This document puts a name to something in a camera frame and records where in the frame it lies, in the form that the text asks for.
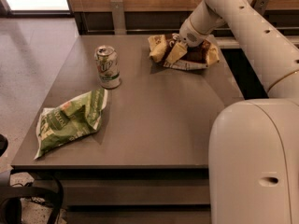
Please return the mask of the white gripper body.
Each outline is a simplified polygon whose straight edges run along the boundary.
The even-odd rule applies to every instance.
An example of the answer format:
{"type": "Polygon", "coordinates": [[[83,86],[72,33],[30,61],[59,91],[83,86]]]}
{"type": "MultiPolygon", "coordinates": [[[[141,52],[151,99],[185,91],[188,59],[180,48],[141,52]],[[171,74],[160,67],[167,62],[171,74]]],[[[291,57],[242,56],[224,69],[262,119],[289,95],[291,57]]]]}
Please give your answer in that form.
{"type": "Polygon", "coordinates": [[[191,21],[187,19],[179,29],[179,38],[190,48],[194,48],[199,46],[206,39],[206,36],[198,33],[193,28],[191,21]]]}

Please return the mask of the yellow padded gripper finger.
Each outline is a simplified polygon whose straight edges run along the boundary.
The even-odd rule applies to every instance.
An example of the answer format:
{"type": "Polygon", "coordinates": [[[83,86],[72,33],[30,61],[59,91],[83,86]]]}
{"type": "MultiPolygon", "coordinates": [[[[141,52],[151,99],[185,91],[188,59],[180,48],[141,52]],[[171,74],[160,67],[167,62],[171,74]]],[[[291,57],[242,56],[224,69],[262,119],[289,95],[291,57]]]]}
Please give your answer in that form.
{"type": "Polygon", "coordinates": [[[182,58],[188,51],[188,46],[184,42],[177,42],[168,54],[166,61],[168,63],[175,63],[182,58]]]}

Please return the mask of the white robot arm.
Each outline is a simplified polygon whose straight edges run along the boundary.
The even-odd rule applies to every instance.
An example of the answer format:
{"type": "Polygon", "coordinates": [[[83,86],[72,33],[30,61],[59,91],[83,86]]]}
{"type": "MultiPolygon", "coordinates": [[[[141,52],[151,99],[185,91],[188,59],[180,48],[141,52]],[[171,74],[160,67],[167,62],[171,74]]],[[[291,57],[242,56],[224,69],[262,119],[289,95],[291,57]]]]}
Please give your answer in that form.
{"type": "Polygon", "coordinates": [[[299,224],[299,48],[252,0],[202,0],[179,30],[197,46],[227,24],[267,96],[226,107],[208,146],[212,224],[299,224]]]}

